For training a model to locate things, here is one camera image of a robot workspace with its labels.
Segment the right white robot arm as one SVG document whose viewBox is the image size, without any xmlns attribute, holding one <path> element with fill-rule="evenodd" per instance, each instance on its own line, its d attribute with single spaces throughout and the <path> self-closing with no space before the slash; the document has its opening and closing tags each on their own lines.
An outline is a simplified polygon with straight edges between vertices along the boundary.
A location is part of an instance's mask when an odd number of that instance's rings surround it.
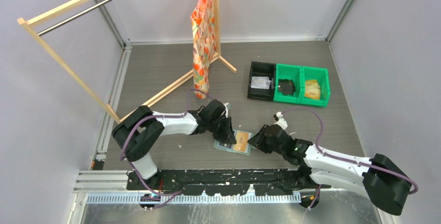
<svg viewBox="0 0 441 224">
<path fill-rule="evenodd" d="M 264 153 L 276 152 L 298 166 L 297 182 L 304 188 L 313 184 L 345 189 L 366 197 L 382 211 L 402 214 L 411 191 L 406 174 L 387 156 L 351 156 L 292 138 L 279 125 L 264 125 L 248 143 Z"/>
</svg>

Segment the orange credit card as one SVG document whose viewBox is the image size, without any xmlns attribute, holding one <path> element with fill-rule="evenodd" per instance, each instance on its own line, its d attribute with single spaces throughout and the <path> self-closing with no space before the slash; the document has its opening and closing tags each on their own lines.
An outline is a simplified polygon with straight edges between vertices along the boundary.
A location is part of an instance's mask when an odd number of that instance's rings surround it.
<svg viewBox="0 0 441 224">
<path fill-rule="evenodd" d="M 235 138 L 236 144 L 234 144 L 233 150 L 241 153 L 248 153 L 248 139 L 250 138 L 250 133 L 246 131 L 236 131 Z"/>
</svg>

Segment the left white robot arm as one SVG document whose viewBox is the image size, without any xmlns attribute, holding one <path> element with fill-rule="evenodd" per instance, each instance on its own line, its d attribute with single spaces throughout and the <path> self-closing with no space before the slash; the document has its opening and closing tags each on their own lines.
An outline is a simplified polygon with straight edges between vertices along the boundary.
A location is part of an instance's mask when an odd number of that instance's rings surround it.
<svg viewBox="0 0 441 224">
<path fill-rule="evenodd" d="M 127 159 L 140 174 L 139 182 L 148 190 L 159 185 L 158 168 L 149 151 L 162 136 L 199 135 L 211 132 L 214 140 L 236 144 L 228 106 L 213 99 L 208 105 L 184 113 L 165 114 L 140 106 L 112 130 L 121 148 L 121 159 Z"/>
</svg>

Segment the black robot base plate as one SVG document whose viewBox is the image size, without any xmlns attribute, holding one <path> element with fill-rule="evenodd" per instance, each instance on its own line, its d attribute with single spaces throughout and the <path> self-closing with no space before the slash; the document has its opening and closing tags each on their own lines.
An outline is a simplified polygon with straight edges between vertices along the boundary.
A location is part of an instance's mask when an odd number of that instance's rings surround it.
<svg viewBox="0 0 441 224">
<path fill-rule="evenodd" d="M 126 172 L 129 191 L 154 190 L 166 195 L 243 196 L 253 190 L 257 196 L 289 195 L 294 191 L 316 191 L 296 169 L 163 169 L 141 181 L 133 170 Z"/>
</svg>

